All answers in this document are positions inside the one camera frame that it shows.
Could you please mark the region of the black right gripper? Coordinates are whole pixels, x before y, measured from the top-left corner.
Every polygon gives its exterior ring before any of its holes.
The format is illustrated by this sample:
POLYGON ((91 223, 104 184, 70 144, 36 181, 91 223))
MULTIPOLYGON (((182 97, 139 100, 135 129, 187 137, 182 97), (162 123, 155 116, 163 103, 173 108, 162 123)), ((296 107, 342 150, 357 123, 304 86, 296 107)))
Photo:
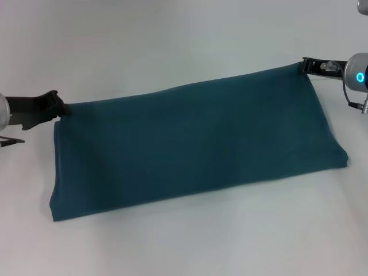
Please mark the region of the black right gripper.
POLYGON ((303 57, 301 72, 309 75, 342 80, 346 64, 347 61, 321 60, 303 57))

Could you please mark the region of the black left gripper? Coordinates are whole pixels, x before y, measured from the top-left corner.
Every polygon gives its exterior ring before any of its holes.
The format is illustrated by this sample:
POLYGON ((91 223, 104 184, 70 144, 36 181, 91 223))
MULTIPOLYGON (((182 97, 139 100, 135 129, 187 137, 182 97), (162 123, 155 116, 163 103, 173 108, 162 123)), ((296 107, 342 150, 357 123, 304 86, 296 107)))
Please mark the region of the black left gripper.
POLYGON ((72 114, 69 104, 59 98, 56 90, 38 97, 5 97, 5 99, 10 108, 8 125, 21 125, 23 131, 57 117, 72 114))

